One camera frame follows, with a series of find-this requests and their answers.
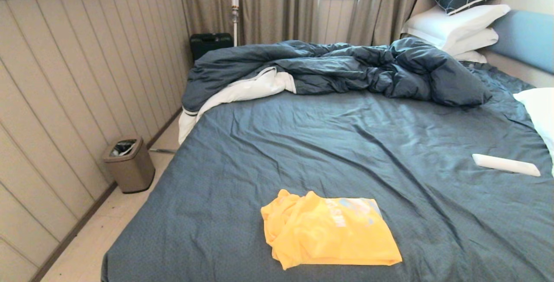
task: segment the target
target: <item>beige curtain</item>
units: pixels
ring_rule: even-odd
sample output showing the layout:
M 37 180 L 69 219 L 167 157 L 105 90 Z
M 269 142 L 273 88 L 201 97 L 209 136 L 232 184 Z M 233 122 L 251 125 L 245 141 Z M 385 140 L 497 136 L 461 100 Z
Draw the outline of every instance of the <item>beige curtain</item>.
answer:
M 348 31 L 354 45 L 389 45 L 400 38 L 416 0 L 358 0 Z
M 315 41 L 319 0 L 241 0 L 239 44 Z M 230 0 L 184 0 L 189 34 L 233 33 Z

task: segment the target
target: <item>bed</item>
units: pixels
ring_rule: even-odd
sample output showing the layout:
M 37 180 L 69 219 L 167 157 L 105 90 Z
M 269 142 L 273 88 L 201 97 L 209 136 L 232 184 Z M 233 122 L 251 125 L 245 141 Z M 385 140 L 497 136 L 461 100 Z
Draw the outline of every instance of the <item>bed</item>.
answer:
M 512 96 L 532 85 L 463 65 L 485 104 L 281 92 L 211 108 L 104 256 L 103 282 L 553 280 L 552 160 Z M 477 167 L 473 153 L 542 176 Z M 376 199 L 403 262 L 282 270 L 260 214 L 280 189 Z

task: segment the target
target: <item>floor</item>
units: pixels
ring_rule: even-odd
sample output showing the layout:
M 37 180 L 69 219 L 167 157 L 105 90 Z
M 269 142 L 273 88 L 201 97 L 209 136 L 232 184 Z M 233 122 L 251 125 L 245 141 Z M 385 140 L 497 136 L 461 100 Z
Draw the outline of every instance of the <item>floor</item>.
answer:
M 154 143 L 152 148 L 178 149 L 178 118 Z M 100 280 L 102 257 L 121 231 L 142 207 L 173 154 L 149 152 L 156 175 L 145 192 L 123 194 L 118 188 L 106 199 L 77 237 L 50 268 L 42 282 L 95 282 Z

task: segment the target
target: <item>headboard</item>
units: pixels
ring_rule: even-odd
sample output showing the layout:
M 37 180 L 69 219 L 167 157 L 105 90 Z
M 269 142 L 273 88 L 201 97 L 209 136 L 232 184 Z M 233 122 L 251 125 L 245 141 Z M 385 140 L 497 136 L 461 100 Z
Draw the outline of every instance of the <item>headboard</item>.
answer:
M 488 4 L 500 3 L 509 5 L 512 12 L 493 24 L 498 43 L 479 52 L 509 75 L 537 87 L 554 87 L 554 0 L 492 0 Z M 417 0 L 412 16 L 435 6 L 434 0 Z

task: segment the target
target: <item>trash can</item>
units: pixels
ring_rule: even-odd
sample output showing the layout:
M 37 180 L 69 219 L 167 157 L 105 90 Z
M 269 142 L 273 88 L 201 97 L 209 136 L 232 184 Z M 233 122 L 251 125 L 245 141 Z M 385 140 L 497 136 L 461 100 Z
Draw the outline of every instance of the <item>trash can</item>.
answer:
M 103 161 L 123 193 L 146 191 L 156 169 L 140 136 L 125 136 L 108 146 Z

